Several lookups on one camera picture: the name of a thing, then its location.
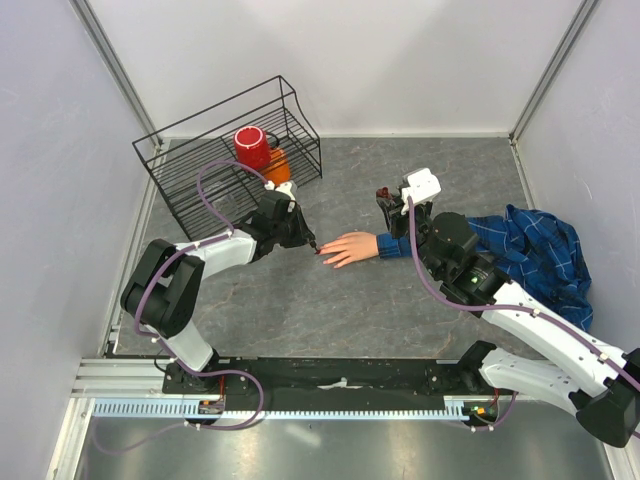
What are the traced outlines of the red nail polish bottle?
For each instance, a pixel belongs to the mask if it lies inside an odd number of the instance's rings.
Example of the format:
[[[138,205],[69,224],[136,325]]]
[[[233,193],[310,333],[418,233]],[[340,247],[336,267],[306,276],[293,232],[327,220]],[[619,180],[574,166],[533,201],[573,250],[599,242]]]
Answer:
[[[392,200],[393,194],[390,192],[388,187],[382,187],[376,191],[376,197]]]

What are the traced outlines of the black nail polish cap brush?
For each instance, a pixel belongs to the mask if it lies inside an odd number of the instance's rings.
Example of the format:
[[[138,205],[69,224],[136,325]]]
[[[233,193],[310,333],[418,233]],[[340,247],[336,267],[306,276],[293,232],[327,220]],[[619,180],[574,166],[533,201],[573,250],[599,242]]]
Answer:
[[[310,240],[308,244],[313,249],[315,255],[319,255],[321,253],[321,250],[315,240]]]

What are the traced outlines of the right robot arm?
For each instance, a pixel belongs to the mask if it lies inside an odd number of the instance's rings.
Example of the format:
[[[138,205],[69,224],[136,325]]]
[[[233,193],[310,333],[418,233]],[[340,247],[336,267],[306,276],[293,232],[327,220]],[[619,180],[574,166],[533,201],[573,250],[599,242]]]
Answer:
[[[458,381],[477,394],[491,386],[528,395],[573,415],[603,443],[623,448],[638,436],[639,352],[625,352],[572,325],[507,274],[480,257],[477,236],[457,213],[431,214],[435,190],[383,187],[376,203],[390,233],[406,238],[418,277],[439,302],[469,312],[526,343],[541,366],[477,343],[463,357]]]

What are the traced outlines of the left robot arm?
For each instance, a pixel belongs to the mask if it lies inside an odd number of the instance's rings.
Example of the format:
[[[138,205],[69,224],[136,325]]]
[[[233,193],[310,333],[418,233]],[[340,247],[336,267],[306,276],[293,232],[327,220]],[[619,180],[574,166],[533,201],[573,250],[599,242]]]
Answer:
[[[192,316],[203,280],[233,267],[255,263],[273,248],[316,246],[294,195],[266,192],[255,210],[233,229],[183,244],[152,241],[121,297],[140,334],[160,341],[185,370],[185,382],[208,393],[219,382],[219,355],[204,340]]]

